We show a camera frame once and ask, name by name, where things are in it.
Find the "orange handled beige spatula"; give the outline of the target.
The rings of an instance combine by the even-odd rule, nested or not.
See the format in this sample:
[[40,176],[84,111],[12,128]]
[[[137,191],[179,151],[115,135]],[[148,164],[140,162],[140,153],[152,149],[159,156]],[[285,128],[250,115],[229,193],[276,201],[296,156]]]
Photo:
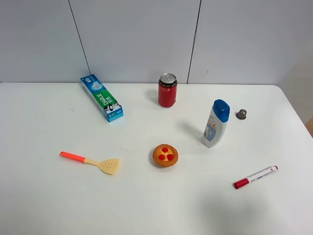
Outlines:
[[90,164],[98,167],[102,172],[108,174],[108,175],[114,175],[115,172],[118,170],[119,167],[119,159],[108,159],[104,160],[102,162],[97,162],[79,155],[75,155],[68,152],[60,152],[60,156],[63,158],[67,158],[73,161],[77,161],[83,164]]

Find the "red soda can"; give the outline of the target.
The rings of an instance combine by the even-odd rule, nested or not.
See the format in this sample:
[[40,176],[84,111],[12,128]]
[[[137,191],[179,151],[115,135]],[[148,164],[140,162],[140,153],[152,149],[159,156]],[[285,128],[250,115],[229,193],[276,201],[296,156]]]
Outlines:
[[176,102],[177,78],[174,74],[165,73],[158,81],[158,103],[162,107],[172,107]]

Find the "toy fruit tart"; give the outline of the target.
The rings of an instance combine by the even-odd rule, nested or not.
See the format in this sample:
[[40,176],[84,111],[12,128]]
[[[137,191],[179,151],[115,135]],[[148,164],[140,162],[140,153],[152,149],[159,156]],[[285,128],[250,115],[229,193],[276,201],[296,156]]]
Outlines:
[[170,167],[177,163],[179,154],[168,144],[160,144],[153,151],[153,160],[160,167]]

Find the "green blue toothpaste box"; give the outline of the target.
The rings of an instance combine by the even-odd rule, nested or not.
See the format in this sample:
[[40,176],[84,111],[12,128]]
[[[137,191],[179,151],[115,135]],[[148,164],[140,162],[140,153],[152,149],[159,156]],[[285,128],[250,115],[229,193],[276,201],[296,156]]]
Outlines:
[[108,122],[124,115],[122,106],[94,74],[82,77],[80,81]]

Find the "white blue shampoo bottle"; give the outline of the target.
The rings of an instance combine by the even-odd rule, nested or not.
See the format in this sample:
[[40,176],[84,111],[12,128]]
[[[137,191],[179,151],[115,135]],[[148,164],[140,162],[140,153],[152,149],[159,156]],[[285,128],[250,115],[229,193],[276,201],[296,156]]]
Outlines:
[[215,100],[202,139],[206,147],[211,148],[220,142],[225,132],[229,115],[230,106],[221,99]]

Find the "small grey coffee capsule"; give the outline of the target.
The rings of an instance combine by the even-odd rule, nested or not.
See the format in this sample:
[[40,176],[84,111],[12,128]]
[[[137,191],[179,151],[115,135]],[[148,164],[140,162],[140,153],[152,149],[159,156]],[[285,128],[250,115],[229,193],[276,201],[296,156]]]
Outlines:
[[239,112],[236,113],[236,117],[240,120],[246,119],[246,110],[241,109]]

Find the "red white marker pen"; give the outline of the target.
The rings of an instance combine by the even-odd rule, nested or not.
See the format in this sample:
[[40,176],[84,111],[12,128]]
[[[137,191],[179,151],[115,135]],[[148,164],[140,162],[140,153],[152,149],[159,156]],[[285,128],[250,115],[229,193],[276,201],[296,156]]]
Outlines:
[[259,179],[262,179],[274,172],[276,172],[278,170],[278,166],[276,165],[273,165],[273,166],[269,166],[269,167],[266,167],[256,173],[253,173],[245,178],[242,178],[241,180],[239,181],[236,181],[233,183],[233,186],[235,189],[240,189],[246,185],[248,185],[249,183],[252,183],[252,182],[255,182]]

